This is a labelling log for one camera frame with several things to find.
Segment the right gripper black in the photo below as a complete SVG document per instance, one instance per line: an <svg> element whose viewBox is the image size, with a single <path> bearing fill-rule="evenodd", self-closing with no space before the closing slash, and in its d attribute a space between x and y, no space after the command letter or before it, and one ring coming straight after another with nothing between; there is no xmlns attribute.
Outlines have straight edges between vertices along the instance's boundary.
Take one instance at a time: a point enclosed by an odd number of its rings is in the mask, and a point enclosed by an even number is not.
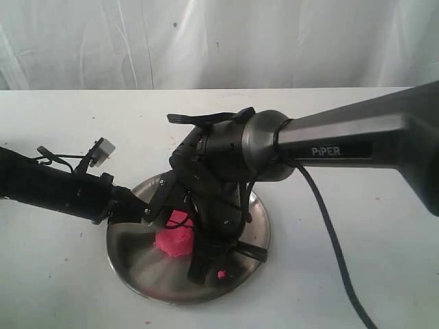
<svg viewBox="0 0 439 329"><path fill-rule="evenodd" d="M175 173L162 173L144 181L148 204L143 223L164 228L173 206L172 191L178 181L193 193L196 209L193 248L187 278L203 285L213 265L236 245L244 230L239 184L250 179L242 149L243 125L193 128L173 151L169 163Z"/></svg>

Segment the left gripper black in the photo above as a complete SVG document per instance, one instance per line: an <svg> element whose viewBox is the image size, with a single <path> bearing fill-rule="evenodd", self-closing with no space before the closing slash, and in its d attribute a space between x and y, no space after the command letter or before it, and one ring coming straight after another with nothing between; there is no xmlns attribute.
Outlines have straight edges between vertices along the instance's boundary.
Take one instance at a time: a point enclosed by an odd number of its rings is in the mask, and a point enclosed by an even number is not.
<svg viewBox="0 0 439 329"><path fill-rule="evenodd" d="M101 223L140 223L149 205L114 177L72 173L43 164L30 165L30 204Z"/></svg>

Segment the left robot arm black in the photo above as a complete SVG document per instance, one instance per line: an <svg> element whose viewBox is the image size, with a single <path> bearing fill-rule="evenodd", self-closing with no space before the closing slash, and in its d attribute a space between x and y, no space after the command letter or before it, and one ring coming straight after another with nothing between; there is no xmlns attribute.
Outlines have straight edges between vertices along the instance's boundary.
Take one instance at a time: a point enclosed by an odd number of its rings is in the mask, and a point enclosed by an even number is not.
<svg viewBox="0 0 439 329"><path fill-rule="evenodd" d="M100 176L67 172L1 148L1 197L88 219L95 224L140 223L148 204L130 189Z"/></svg>

